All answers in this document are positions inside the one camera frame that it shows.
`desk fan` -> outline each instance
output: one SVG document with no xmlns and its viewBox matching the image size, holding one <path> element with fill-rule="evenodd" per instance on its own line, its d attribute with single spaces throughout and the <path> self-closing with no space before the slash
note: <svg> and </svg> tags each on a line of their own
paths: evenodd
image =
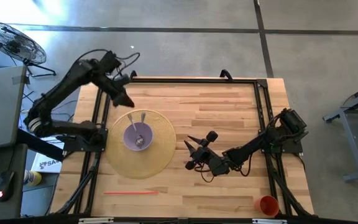
<svg viewBox="0 0 358 224">
<path fill-rule="evenodd" d="M 0 51 L 23 62 L 31 77 L 56 75 L 55 71 L 40 66 L 47 60 L 47 55 L 39 44 L 17 29 L 2 22 L 0 22 Z M 28 66 L 39 67 L 52 73 L 34 75 Z"/>
</svg>

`wooden tabletop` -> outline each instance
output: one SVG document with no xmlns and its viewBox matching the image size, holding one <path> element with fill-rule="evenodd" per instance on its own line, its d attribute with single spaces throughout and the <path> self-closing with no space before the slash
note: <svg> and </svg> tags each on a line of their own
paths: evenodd
<svg viewBox="0 0 358 224">
<path fill-rule="evenodd" d="M 268 90 L 274 115 L 289 107 L 284 81 L 270 78 Z M 257 135 L 259 119 L 254 87 L 250 84 L 206 83 L 131 83 L 126 86 L 135 103 L 134 109 L 156 110 L 173 124 L 177 135 L 177 149 L 169 165 L 159 174 L 143 180 L 118 175 L 102 154 L 94 195 L 92 216 L 109 217 L 263 217 L 253 208 L 254 200 L 270 194 L 265 158 L 261 152 L 252 157 L 251 172 L 243 177 L 239 172 L 215 177 L 206 183 L 200 173 L 185 169 L 189 152 L 183 143 L 187 135 L 204 138 L 215 130 L 219 137 L 209 146 L 221 154 L 226 149 L 242 146 Z M 81 87 L 74 120 L 90 120 L 97 87 Z M 262 104 L 265 100 L 262 90 Z M 110 106 L 107 127 L 117 118 L 133 110 Z M 65 159 L 57 183 L 51 211 L 61 208 L 76 189 L 81 173 L 84 153 L 73 153 Z M 283 155 L 287 184 L 304 208 L 313 213 L 308 184 L 300 160 L 291 154 Z M 211 174 L 204 175 L 207 180 Z M 83 197 L 83 207 L 88 194 Z M 103 195 L 107 191 L 156 190 L 158 195 Z M 281 191 L 278 190 L 282 206 Z"/>
</svg>

